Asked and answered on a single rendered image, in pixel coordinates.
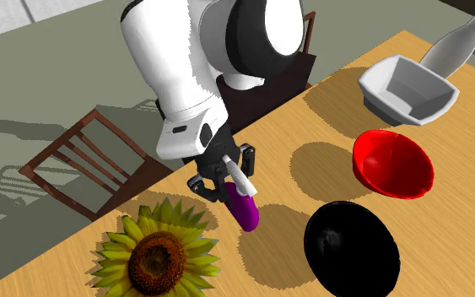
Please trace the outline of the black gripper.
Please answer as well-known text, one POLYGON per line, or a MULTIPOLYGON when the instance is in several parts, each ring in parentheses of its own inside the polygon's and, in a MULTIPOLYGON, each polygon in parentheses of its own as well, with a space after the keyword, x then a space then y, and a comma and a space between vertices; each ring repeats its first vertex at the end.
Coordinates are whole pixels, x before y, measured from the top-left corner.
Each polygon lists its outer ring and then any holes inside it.
POLYGON ((190 190, 209 202, 222 202, 227 200, 225 177, 229 174, 222 158, 228 155, 236 164, 242 155, 241 171, 247 176, 254 175, 256 150, 248 143, 238 147, 235 144, 230 125, 226 122, 213 136, 202 155, 195 157, 198 175, 187 181, 190 190), (209 179, 214 184, 214 189, 205 187, 203 178, 209 179))

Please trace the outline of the purple spray bottle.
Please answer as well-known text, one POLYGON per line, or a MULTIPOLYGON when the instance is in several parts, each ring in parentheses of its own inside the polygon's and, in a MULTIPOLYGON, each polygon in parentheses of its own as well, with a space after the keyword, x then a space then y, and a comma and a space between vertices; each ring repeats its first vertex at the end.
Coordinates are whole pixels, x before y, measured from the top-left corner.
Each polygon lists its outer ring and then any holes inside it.
POLYGON ((228 155, 224 155, 222 160, 233 179, 232 182, 225 183, 228 195, 225 205, 240 227, 245 232, 251 232, 259 222, 259 212, 253 200, 257 189, 228 155))

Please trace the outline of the dark robot stand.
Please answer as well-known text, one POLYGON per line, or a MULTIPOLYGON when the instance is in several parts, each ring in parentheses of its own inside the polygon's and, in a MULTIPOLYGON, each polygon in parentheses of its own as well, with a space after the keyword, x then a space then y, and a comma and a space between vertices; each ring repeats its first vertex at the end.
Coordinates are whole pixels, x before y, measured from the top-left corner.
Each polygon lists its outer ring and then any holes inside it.
POLYGON ((290 67, 278 76, 266 79, 264 85, 248 90, 230 88, 220 75, 216 82, 229 113, 231 134, 238 133, 302 93, 315 59, 314 55, 298 52, 290 67))

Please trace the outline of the brown wooden chair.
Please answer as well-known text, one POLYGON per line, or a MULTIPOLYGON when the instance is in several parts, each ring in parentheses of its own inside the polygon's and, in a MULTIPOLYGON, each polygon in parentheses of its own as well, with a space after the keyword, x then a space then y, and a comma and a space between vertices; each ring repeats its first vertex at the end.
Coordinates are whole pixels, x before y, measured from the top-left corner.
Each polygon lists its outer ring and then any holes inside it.
POLYGON ((59 202, 70 207, 77 213, 80 213, 90 221, 95 221, 96 219, 99 219, 100 217, 109 213, 114 208, 117 208, 126 201, 130 200, 132 197, 137 196, 140 192, 145 191, 147 188, 151 187, 156 182, 172 174, 173 171, 165 165, 161 164, 158 160, 150 157, 119 127, 117 127, 111 121, 106 119, 96 109, 93 109, 77 123, 75 123, 72 127, 70 127, 66 132, 64 132, 59 138, 54 140, 46 148, 40 151, 32 160, 30 160, 23 167, 21 167, 19 169, 19 173, 29 178, 39 188, 43 189, 45 192, 50 194, 59 202), (134 171, 134 173, 127 173, 127 171, 122 169, 121 166, 119 166, 111 158, 104 154, 104 152, 100 150, 99 147, 97 147, 87 136, 85 136, 85 134, 83 133, 83 129, 94 120, 98 121, 99 123, 101 123, 101 125, 110 130, 120 140, 122 140, 124 144, 126 144, 135 154, 137 154, 140 158, 143 159, 142 164, 134 171), (75 146, 71 142, 71 138, 73 137, 76 137, 80 141, 82 141, 91 151, 98 155, 102 160, 104 160, 109 166, 111 166, 117 173, 122 175, 126 180, 124 182, 120 181, 107 169, 99 165, 95 160, 89 157, 80 148, 75 146), (106 176, 112 182, 117 184, 118 188, 116 190, 111 188, 99 177, 91 173, 89 170, 85 169, 82 165, 78 164, 73 159, 60 152, 59 148, 61 147, 66 147, 70 149, 78 157, 87 162, 87 164, 92 165, 93 168, 99 171, 102 175, 106 176), (86 208, 84 205, 76 202, 72 198, 68 197, 63 192, 60 192, 50 182, 46 181, 43 177, 39 176, 35 172, 35 169, 49 157, 54 157, 65 163, 66 165, 71 166, 75 170, 78 170, 80 173, 87 176, 90 180, 94 181, 97 185, 103 187, 106 191, 108 191, 111 194, 111 198, 98 211, 94 212, 86 208))
POLYGON ((313 26, 315 23, 315 18, 316 18, 315 11, 309 12, 304 16, 304 23, 306 24, 305 36, 303 39, 303 48, 302 48, 302 52, 304 53, 307 53, 310 49, 310 40, 311 40, 313 26))

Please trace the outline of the yellow sunflower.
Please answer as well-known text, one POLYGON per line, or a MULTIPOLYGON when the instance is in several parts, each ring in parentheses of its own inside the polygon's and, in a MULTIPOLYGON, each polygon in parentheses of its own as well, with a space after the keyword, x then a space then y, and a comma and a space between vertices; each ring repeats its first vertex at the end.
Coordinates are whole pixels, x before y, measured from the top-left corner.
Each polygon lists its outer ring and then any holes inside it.
POLYGON ((205 297, 213 287, 206 278, 221 268, 210 254, 218 241, 202 236, 203 216, 169 199, 141 205, 136 219, 123 215, 123 231, 108 232, 97 252, 102 259, 94 286, 107 289, 104 297, 205 297))

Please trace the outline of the black bowl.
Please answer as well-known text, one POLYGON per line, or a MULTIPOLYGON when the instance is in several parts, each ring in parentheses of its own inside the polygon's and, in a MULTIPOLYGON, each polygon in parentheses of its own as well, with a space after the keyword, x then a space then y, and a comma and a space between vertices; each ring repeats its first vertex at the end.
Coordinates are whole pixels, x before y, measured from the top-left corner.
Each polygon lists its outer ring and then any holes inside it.
POLYGON ((318 208, 305 227, 304 251, 318 281, 335 297, 387 297, 400 273, 391 233, 354 202, 318 208))

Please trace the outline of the red bowl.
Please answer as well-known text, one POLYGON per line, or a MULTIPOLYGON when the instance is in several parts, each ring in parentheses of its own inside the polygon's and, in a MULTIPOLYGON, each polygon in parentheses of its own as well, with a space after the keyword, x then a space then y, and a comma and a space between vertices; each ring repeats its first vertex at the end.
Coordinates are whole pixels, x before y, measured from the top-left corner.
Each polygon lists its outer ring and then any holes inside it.
POLYGON ((369 130, 355 140, 356 179, 373 192, 401 199, 422 197, 433 186, 429 156, 413 140, 386 130, 369 130))

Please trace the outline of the white square bowl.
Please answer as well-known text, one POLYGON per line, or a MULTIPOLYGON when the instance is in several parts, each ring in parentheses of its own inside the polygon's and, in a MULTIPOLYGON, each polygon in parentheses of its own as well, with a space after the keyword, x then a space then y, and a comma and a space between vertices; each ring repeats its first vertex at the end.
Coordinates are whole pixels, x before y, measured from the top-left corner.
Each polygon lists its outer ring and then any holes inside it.
POLYGON ((384 122, 422 126, 445 114, 459 90, 438 74, 401 56, 386 57, 359 78, 365 107, 384 122))

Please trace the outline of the wooden table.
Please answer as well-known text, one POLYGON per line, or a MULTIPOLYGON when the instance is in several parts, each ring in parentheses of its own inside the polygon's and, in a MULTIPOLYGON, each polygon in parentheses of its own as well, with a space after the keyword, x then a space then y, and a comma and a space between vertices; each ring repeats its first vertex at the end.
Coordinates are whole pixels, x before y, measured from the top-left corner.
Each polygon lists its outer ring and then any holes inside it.
POLYGON ((0 280, 0 297, 103 297, 94 272, 107 233, 124 213, 165 198, 202 210, 221 273, 207 297, 332 297, 315 279, 302 240, 309 217, 325 202, 352 200, 377 215, 393 235, 401 271, 390 297, 475 297, 475 67, 451 76, 460 90, 452 108, 421 127, 399 126, 435 169, 423 197, 400 200, 369 192, 354 178, 351 153, 362 132, 383 127, 364 108, 359 76, 395 54, 421 58, 429 44, 401 31, 280 106, 236 136, 256 147, 253 176, 261 220, 242 233, 222 204, 192 194, 186 165, 139 196, 0 280))

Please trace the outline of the white bottle vase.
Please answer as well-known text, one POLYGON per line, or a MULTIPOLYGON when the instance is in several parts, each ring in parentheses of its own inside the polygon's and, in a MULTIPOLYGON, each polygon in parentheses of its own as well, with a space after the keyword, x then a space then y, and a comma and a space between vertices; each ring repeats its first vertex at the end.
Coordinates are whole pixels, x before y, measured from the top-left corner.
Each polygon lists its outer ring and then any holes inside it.
POLYGON ((450 77, 475 50, 475 15, 435 42, 419 64, 442 78, 450 77))

